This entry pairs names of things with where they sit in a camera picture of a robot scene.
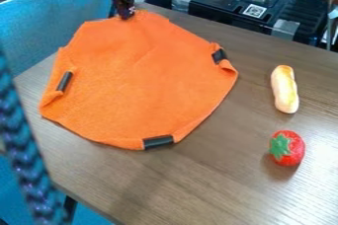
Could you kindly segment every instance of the white label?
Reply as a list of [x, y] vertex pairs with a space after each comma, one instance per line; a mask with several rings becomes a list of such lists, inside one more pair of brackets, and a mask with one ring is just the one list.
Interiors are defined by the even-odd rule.
[[247, 9], [243, 12], [243, 15], [251, 16], [254, 18], [261, 18], [263, 14], [267, 11], [266, 8], [250, 4]]

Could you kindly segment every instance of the black electronic device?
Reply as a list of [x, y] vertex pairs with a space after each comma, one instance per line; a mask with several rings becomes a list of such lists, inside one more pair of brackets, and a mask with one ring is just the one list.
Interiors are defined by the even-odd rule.
[[318, 45], [327, 21], [324, 0], [145, 0], [236, 27]]

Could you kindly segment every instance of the black clip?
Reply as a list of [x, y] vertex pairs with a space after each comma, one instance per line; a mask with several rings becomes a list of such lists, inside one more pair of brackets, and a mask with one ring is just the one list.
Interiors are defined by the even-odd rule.
[[63, 77], [60, 81], [60, 83], [58, 83], [58, 86], [56, 88], [56, 91], [61, 91], [64, 92], [69, 84], [69, 81], [71, 80], [73, 74], [70, 71], [67, 71], [63, 74]]
[[143, 146], [145, 150], [172, 143], [174, 143], [174, 138], [171, 135], [163, 135], [143, 139]]
[[212, 55], [215, 64], [219, 64], [223, 59], [227, 59], [224, 49], [220, 48]]

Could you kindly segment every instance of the strawberry leaves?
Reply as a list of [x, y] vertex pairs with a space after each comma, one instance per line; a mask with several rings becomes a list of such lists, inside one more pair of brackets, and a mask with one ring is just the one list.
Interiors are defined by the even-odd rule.
[[270, 141], [270, 154], [272, 154], [276, 160], [282, 160], [283, 156], [291, 155], [289, 148], [290, 140], [283, 134], [279, 134], [276, 138], [272, 138]]

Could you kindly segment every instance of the floor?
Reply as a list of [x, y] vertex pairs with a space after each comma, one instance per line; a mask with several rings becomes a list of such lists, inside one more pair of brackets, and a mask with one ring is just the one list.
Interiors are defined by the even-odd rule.
[[[6, 157], [0, 155], [0, 224], [1, 219], [9, 225], [33, 225], [32, 217], [21, 196], [16, 179], [12, 175]], [[85, 205], [79, 204], [72, 225], [113, 224]]]

